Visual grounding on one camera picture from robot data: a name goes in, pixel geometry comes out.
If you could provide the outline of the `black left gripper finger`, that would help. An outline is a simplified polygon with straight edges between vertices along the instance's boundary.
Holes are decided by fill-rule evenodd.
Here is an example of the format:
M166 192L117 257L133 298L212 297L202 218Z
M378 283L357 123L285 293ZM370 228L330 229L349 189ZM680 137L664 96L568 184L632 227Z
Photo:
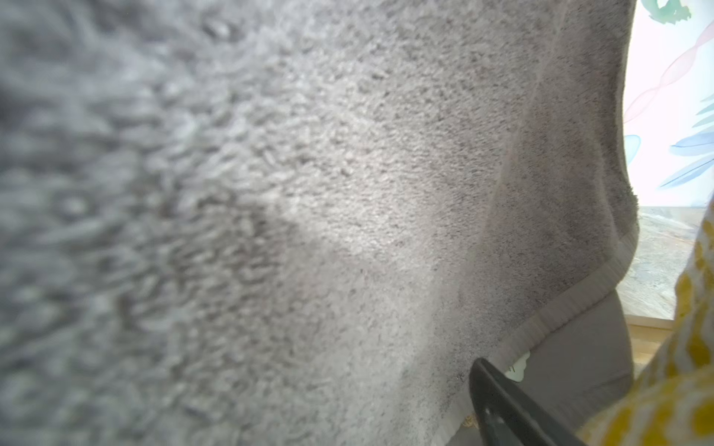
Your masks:
M469 392L484 445L584 445L485 358L472 364Z

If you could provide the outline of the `yellow white striped towel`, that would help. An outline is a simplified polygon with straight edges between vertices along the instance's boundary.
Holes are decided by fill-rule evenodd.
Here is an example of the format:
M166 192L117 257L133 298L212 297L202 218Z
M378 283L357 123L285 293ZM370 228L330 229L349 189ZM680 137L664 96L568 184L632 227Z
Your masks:
M713 205L675 285L674 329L630 392L580 429L587 445L713 443Z

